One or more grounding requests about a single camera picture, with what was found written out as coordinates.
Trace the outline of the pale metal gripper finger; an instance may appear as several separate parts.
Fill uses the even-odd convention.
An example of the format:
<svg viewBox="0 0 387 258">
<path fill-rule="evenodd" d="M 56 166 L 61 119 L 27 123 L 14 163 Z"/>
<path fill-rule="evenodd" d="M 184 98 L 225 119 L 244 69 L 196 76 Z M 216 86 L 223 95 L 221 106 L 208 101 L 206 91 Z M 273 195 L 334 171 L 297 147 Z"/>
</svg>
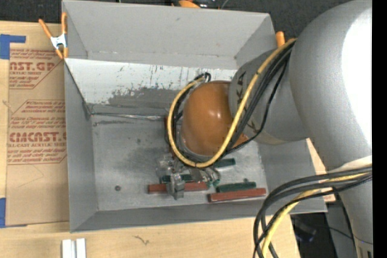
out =
<svg viewBox="0 0 387 258">
<path fill-rule="evenodd" d="M 157 176 L 172 175 L 179 172 L 179 160 L 175 159 L 170 154 L 164 154 L 157 160 L 156 174 Z"/>
<path fill-rule="evenodd" d="M 169 182 L 166 184 L 167 193 L 175 200 L 184 196 L 185 181 L 179 173 L 170 175 Z"/>
</svg>

